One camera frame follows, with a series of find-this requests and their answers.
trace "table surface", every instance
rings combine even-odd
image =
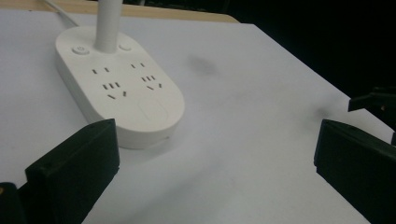
[[[87,0],[54,0],[54,3],[62,7],[66,12],[96,14],[97,2]],[[0,8],[25,9],[33,11],[54,11],[44,1],[41,0],[0,0]],[[188,11],[160,7],[141,7],[133,5],[123,5],[122,16],[145,17],[159,19],[175,19],[187,21],[224,21],[238,22],[235,18],[218,13],[207,13],[199,11]]]
[[[73,14],[87,25],[93,15]],[[87,124],[58,75],[53,12],[0,9],[0,181]],[[179,86],[174,135],[120,148],[120,170],[84,223],[368,223],[316,173],[323,119],[389,142],[392,130],[256,26],[123,17],[120,29]]]

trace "electrical outlet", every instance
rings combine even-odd
[[[115,53],[94,39],[95,27],[75,27],[56,40],[58,72],[88,122],[115,119],[121,147],[169,137],[184,113],[176,84],[131,37],[118,33]]]

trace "white power strip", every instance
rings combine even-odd
[[[115,119],[120,147],[144,148],[169,137],[184,112],[176,84],[131,37],[115,53],[94,47],[95,27],[56,40],[56,65],[88,122]]]

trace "power cord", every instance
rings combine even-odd
[[[58,10],[58,12],[63,15],[64,17],[66,17],[67,19],[69,19],[75,26],[79,26],[78,22],[76,22],[66,11],[64,11],[61,7],[59,7],[58,5],[56,5],[55,3],[53,3],[50,0],[43,0],[44,2],[46,2],[50,7],[53,7],[54,9]]]

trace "power button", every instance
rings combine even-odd
[[[82,46],[75,46],[72,48],[72,51],[78,55],[87,55],[90,51]]]

